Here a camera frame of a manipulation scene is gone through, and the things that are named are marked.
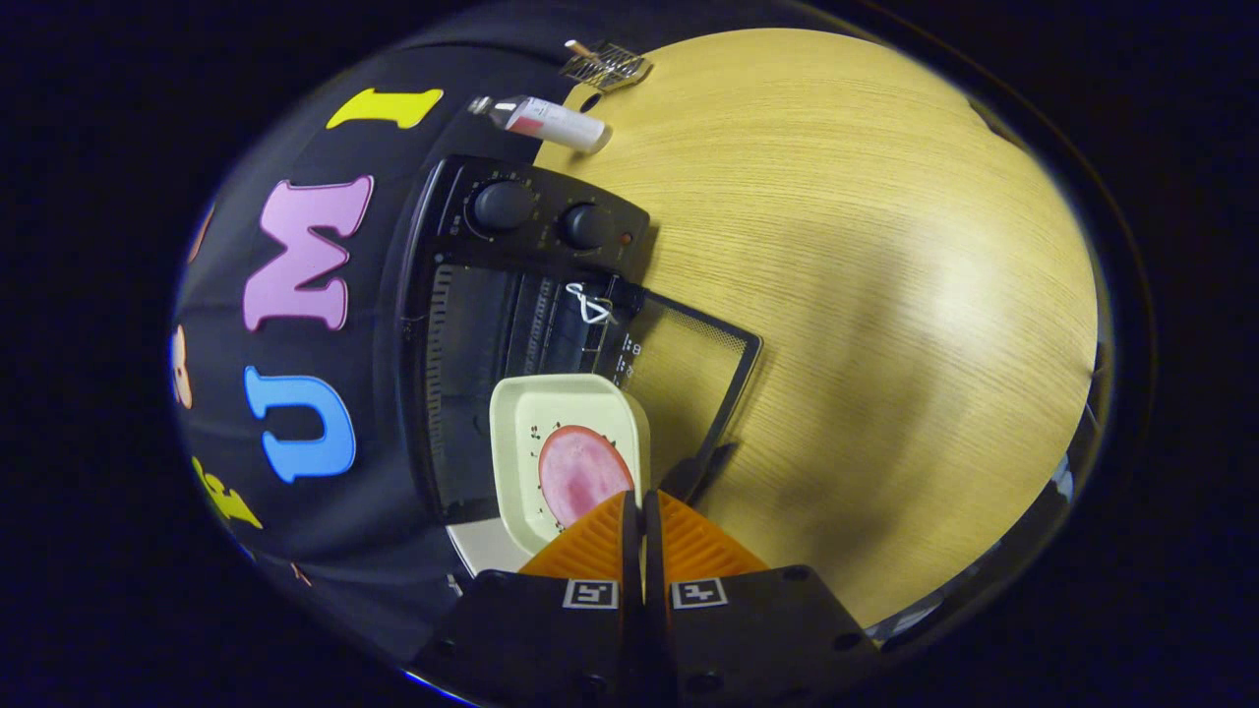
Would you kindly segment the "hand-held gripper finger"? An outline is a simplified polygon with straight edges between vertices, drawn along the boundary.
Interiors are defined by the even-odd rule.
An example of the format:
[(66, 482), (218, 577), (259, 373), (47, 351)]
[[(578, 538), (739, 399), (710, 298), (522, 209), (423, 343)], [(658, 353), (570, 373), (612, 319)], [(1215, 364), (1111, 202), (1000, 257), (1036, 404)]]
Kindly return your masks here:
[(828, 705), (883, 654), (808, 564), (769, 567), (700, 511), (645, 498), (645, 695), (656, 705)]
[(417, 653), (415, 677), (471, 705), (626, 705), (643, 635), (633, 494), (599, 503), (516, 572), (485, 569)]

